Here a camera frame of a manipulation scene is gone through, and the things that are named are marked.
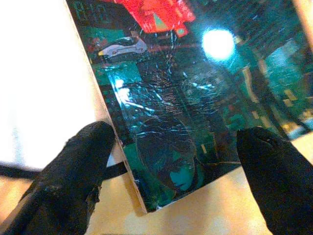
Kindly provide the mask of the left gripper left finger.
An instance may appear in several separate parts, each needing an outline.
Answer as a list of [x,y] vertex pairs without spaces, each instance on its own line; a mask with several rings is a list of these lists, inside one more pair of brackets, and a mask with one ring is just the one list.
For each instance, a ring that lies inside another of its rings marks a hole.
[[115,142],[96,121],[71,137],[0,225],[0,235],[85,235]]

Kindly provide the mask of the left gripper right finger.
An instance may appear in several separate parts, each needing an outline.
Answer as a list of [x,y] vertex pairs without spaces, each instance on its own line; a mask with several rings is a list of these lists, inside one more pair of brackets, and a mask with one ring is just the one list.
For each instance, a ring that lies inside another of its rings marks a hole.
[[252,195],[273,235],[313,235],[313,165],[262,127],[237,131],[237,152]]

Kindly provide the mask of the yellow egg print blanket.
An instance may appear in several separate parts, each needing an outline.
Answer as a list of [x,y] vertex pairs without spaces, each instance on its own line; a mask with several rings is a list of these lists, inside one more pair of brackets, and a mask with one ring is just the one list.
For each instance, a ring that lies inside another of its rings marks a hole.
[[[293,0],[313,53],[313,0]],[[65,0],[0,0],[0,222],[83,126],[112,124]],[[291,140],[313,162],[313,131]],[[241,165],[145,213],[115,143],[88,235],[271,235]]]

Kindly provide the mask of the green and red book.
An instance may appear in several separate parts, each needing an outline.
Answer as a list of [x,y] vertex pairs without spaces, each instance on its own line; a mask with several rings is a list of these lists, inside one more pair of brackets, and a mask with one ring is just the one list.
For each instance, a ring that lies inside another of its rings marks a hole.
[[293,0],[65,0],[145,213],[240,166],[236,133],[313,131]]

